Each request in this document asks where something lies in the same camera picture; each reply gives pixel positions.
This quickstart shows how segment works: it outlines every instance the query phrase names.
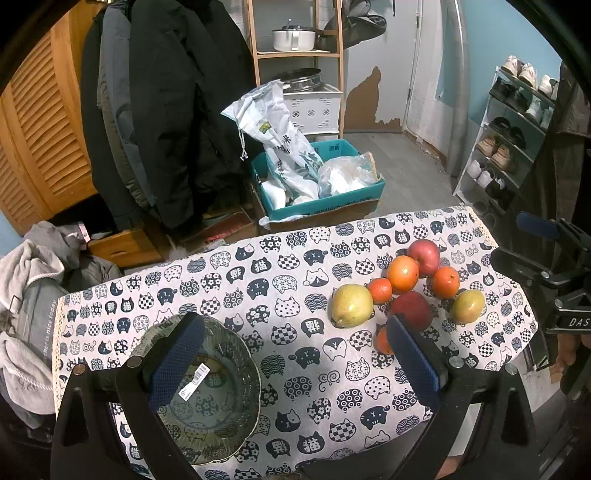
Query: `blue gripper pad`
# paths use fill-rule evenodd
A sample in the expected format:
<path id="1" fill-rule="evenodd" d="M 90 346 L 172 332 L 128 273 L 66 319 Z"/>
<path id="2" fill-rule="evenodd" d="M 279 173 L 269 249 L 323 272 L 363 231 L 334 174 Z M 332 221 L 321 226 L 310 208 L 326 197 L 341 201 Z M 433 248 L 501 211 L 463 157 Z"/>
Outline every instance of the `blue gripper pad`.
<path id="1" fill-rule="evenodd" d="M 390 316 L 385 328 L 388 343 L 404 370 L 417 400 L 435 413 L 440 405 L 439 375 L 396 315 Z"/>
<path id="2" fill-rule="evenodd" d="M 160 362 L 151 377 L 151 391 L 148 397 L 150 410 L 157 411 L 159 407 L 168 405 L 174 397 L 178 386 L 183 380 L 185 372 L 201 349 L 205 339 L 205 323 L 199 315 L 190 312 L 190 323 L 177 336 L 174 343 L 168 346 L 164 359 Z"/>

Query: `coat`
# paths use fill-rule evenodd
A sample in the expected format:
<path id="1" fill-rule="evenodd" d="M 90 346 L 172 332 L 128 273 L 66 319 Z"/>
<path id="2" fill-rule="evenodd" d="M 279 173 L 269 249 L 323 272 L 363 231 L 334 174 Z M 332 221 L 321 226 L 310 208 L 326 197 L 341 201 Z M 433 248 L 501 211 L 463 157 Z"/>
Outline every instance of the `coat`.
<path id="1" fill-rule="evenodd" d="M 238 130 L 220 113 L 255 87 L 254 65 L 217 0 L 137 0 L 128 14 L 135 138 L 163 223 L 175 228 L 243 176 Z"/>
<path id="2" fill-rule="evenodd" d="M 142 209 L 119 178 L 103 116 L 96 104 L 103 15 L 104 10 L 97 14 L 84 40 L 80 78 L 82 128 L 92 167 L 92 183 L 107 204 L 117 228 L 126 230 L 141 227 L 144 222 Z"/>
<path id="3" fill-rule="evenodd" d="M 544 142 L 519 189 L 519 195 L 511 202 L 498 228 L 497 240 L 502 247 L 553 270 L 565 268 L 564 258 L 561 258 L 555 243 L 519 231 L 515 218 L 519 212 L 525 211 L 548 220 L 574 220 L 585 144 L 591 138 L 590 120 L 589 101 L 563 63 L 556 107 Z M 584 216 L 588 217 L 587 207 L 578 207 L 582 207 Z"/>

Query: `cardboard box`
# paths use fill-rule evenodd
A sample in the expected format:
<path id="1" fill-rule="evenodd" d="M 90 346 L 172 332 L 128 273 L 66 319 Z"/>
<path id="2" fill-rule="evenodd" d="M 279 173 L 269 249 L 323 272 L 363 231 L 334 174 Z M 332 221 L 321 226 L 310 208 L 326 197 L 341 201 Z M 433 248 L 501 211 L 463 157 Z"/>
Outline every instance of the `cardboard box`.
<path id="1" fill-rule="evenodd" d="M 252 195 L 252 205 L 258 219 L 266 216 L 265 209 L 262 205 L 262 200 L 258 194 L 258 189 L 248 182 L 247 188 Z M 334 226 L 340 223 L 353 222 L 354 220 L 360 220 L 365 216 L 369 215 L 378 207 L 378 200 L 366 200 L 363 202 L 353 203 L 351 205 L 345 205 L 329 212 L 317 213 L 315 215 L 309 215 L 299 220 L 293 220 L 291 222 L 271 222 L 268 226 L 270 230 L 261 227 L 256 221 L 259 235 L 268 235 L 269 233 L 277 232 L 289 232 L 292 230 L 302 230 L 306 228 L 312 228 L 315 226 Z"/>
<path id="2" fill-rule="evenodd" d="M 311 145 L 314 150 L 316 150 L 322 161 L 331 160 L 336 157 L 352 157 L 359 155 L 357 149 L 346 140 L 327 140 L 323 142 L 314 142 Z M 375 205 L 377 206 L 379 198 L 382 196 L 384 186 L 386 185 L 386 181 L 381 178 L 379 182 L 373 185 L 364 187 L 362 189 L 353 190 L 352 192 L 341 193 L 339 195 L 312 200 L 299 205 L 291 205 L 285 208 L 274 210 L 271 207 L 271 202 L 267 197 L 267 194 L 261 187 L 261 179 L 267 178 L 268 175 L 266 153 L 263 152 L 255 157 L 251 163 L 251 173 L 253 184 L 256 187 L 258 197 L 260 199 L 261 205 L 263 206 L 263 211 L 265 212 L 263 216 L 268 216 L 271 220 L 281 220 L 292 215 L 317 216 L 324 215 L 325 213 L 328 213 L 329 216 L 336 214 L 344 215 L 342 209 L 347 209 L 349 207 L 349 210 L 346 211 L 358 211 L 361 213 L 361 211 L 367 210 L 367 206 L 355 207 L 355 205 L 375 201 Z M 330 223 L 318 223 L 318 219 L 314 220 L 313 222 L 316 224 L 316 226 L 337 225 L 338 223 L 341 223 L 335 223 L 332 221 Z M 296 228 L 298 227 L 292 226 L 277 231 L 286 231 Z"/>

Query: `tablecloth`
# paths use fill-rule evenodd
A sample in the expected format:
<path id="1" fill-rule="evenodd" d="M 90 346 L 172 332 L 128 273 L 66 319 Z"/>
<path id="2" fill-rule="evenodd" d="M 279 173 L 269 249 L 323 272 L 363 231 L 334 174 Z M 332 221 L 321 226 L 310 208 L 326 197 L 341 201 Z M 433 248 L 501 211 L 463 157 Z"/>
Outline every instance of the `tablecloth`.
<path id="1" fill-rule="evenodd" d="M 259 366 L 262 407 L 255 433 L 224 462 L 197 468 L 207 480 L 243 480 L 340 459 L 412 429 L 430 412 L 417 402 L 394 356 L 374 350 L 389 305 L 368 322 L 338 329 L 329 319 L 334 289 L 380 277 L 415 239 L 433 240 L 461 288 L 485 293 L 477 322 L 449 319 L 452 301 L 423 293 L 434 314 L 424 332 L 447 356 L 497 370 L 530 340 L 537 324 L 520 286 L 494 272 L 496 243 L 469 207 L 455 206 L 247 239 L 168 262 L 60 299 L 54 334 L 56 411 L 72 368 L 117 367 L 146 328 L 176 313 L 211 315 L 245 340 Z M 189 404 L 208 410 L 202 384 Z M 121 408 L 114 408 L 132 467 L 149 473 Z"/>

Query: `barcode sticker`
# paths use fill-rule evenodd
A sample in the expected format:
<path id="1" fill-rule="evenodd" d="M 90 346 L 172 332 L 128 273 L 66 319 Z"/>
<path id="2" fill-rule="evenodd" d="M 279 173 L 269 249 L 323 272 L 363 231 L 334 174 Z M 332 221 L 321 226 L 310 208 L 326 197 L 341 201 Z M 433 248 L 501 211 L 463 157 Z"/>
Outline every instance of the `barcode sticker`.
<path id="1" fill-rule="evenodd" d="M 205 365 L 205 364 L 199 365 L 199 368 L 196 369 L 195 373 L 193 374 L 193 379 L 191 380 L 191 383 L 188 383 L 187 385 L 185 385 L 181 389 L 181 391 L 178 392 L 180 397 L 184 401 L 187 401 L 191 397 L 191 395 L 193 395 L 195 390 L 197 390 L 197 388 L 201 384 L 201 382 L 203 380 L 205 380 L 205 377 L 207 376 L 208 373 L 209 373 L 209 367 L 207 365 Z"/>

